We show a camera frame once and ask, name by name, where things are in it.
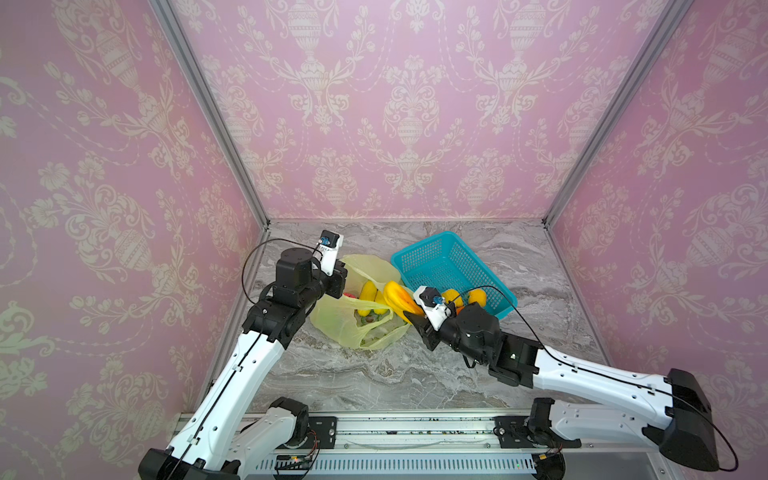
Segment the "left corner aluminium post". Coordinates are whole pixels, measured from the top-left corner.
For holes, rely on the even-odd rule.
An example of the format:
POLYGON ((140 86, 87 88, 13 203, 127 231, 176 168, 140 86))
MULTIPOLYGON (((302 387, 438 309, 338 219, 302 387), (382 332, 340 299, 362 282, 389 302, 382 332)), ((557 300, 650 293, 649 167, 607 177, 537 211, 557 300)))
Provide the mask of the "left corner aluminium post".
POLYGON ((192 45, 174 11, 172 2, 167 0, 150 0, 149 5, 155 13, 158 23, 189 84, 190 90, 222 150, 224 159, 240 187, 245 203, 260 227, 263 230, 267 230, 270 226, 270 219, 258 197, 236 142, 227 128, 223 111, 217 104, 213 92, 207 83, 202 64, 194 53, 192 45))

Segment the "teal plastic basket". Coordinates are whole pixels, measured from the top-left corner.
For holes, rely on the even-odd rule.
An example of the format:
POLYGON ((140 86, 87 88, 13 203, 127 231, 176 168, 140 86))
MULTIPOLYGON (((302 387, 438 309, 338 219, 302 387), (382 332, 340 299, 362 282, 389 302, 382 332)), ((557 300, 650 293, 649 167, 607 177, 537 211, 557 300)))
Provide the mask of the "teal plastic basket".
POLYGON ((399 271, 405 286, 455 289, 467 300, 471 290, 487 294, 485 309, 504 319, 518 307, 515 295, 479 256, 454 232, 432 235, 397 251, 390 263, 399 271))

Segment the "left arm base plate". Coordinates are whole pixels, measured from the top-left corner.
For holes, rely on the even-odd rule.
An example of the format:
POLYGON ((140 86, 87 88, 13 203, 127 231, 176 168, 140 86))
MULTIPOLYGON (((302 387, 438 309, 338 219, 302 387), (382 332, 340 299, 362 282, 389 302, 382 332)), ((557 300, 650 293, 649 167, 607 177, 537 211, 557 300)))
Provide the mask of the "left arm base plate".
POLYGON ((338 418, 336 416, 311 415, 297 419, 296 428, 291 439, 284 444, 288 449, 305 449, 312 447, 334 449, 338 418))

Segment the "yellow lemon fruit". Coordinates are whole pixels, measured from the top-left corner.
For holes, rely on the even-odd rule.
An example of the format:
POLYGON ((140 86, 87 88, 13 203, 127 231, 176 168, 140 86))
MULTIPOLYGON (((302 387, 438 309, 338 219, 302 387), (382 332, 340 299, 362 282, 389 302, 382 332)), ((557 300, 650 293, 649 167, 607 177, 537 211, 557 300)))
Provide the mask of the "yellow lemon fruit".
POLYGON ((484 308, 487 305, 486 292, 481 288, 471 290, 468 294, 467 304, 468 305, 477 304, 480 307, 484 308))

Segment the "corner aluminium post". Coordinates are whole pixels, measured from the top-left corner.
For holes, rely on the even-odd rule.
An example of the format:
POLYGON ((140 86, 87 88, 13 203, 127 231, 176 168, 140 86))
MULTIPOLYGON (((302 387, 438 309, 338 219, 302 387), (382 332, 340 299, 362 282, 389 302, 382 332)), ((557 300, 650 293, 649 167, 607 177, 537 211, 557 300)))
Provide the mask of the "corner aluminium post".
POLYGON ((202 64, 194 53, 192 45, 174 11, 172 2, 167 0, 150 0, 149 5, 155 13, 158 23, 189 84, 190 90, 222 150, 224 159, 240 187, 245 203, 260 227, 263 230, 267 230, 270 226, 270 219, 258 197, 236 142, 227 128, 223 111, 217 104, 213 92, 207 83, 202 64))
POLYGON ((543 228, 547 232, 553 230, 555 223, 586 175, 590 164, 619 123, 692 4, 691 0, 680 0, 667 1, 664 5, 648 37, 630 64, 627 74, 591 132, 546 216, 542 219, 543 228))

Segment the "yellow plastic bag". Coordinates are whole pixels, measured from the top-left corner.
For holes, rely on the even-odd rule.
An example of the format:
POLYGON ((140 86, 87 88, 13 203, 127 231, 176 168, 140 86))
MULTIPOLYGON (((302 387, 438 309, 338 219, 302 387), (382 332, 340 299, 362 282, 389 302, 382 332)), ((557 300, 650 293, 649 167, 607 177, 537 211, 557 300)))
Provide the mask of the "yellow plastic bag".
POLYGON ((328 295, 317 302, 310 321, 321 333, 339 345, 358 350, 381 350, 402 338, 410 325, 397 316, 384 300, 389 281, 400 282, 400 273, 389 262, 375 255, 352 254, 342 258, 348 271, 344 292, 359 297, 367 281, 379 292, 374 302, 344 295, 328 295))

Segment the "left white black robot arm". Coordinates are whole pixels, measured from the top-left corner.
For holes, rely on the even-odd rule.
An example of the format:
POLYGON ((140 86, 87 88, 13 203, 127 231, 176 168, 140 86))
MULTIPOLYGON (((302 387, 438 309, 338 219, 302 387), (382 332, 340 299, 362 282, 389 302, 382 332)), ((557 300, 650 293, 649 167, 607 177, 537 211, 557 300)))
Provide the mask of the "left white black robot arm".
POLYGON ((239 426, 317 302, 342 297, 347 277, 338 259, 342 243, 342 236, 323 231, 316 247, 293 243, 281 253, 275 279, 248 311, 219 378, 169 445, 147 451, 138 467, 140 478, 245 479, 278 447, 305 442, 308 408, 286 397, 245 430, 239 426))

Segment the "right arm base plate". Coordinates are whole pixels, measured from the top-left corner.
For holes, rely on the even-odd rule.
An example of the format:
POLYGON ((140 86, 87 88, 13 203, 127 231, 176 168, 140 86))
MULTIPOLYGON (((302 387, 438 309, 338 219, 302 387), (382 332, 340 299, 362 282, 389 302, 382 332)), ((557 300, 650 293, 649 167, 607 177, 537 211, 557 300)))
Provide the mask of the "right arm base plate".
POLYGON ((548 419, 523 416, 497 416, 493 434, 502 449, 547 448, 550 450, 578 449, 580 439, 568 440, 557 434, 548 419))

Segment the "yellow round fruit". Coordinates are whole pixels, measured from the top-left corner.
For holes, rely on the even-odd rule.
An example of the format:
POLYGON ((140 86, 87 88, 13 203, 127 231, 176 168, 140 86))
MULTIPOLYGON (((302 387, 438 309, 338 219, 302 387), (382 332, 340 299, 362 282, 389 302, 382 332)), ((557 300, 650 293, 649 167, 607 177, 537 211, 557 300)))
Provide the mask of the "yellow round fruit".
POLYGON ((459 313, 464 308, 464 301, 461 294, 455 289, 448 289, 442 293, 444 303, 459 313))

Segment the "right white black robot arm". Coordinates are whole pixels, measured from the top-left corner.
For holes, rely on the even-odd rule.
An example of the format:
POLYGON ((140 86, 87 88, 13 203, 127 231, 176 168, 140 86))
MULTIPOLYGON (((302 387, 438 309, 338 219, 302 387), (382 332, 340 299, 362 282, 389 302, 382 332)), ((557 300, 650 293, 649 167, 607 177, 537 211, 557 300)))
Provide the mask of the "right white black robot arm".
POLYGON ((421 316, 407 313, 429 350, 444 343, 469 367, 484 365, 513 387, 575 395, 645 421, 643 434, 667 459, 701 471, 716 471, 716 429, 711 406, 696 377, 680 369, 640 374, 570 357, 536 340, 501 330, 496 317, 477 305, 457 314, 440 305, 421 316))

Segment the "right corner aluminium post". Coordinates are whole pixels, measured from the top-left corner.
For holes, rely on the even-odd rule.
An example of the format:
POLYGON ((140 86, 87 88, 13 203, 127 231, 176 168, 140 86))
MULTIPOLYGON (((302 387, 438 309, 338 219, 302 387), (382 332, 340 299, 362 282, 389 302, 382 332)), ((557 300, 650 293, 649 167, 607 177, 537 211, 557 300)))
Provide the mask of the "right corner aluminium post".
POLYGON ((648 37, 630 64, 627 74, 591 132, 546 216, 542 219, 543 228, 547 232, 553 230, 555 223, 586 175, 590 164, 619 123, 692 4, 691 0, 680 0, 667 1, 664 5, 648 37))

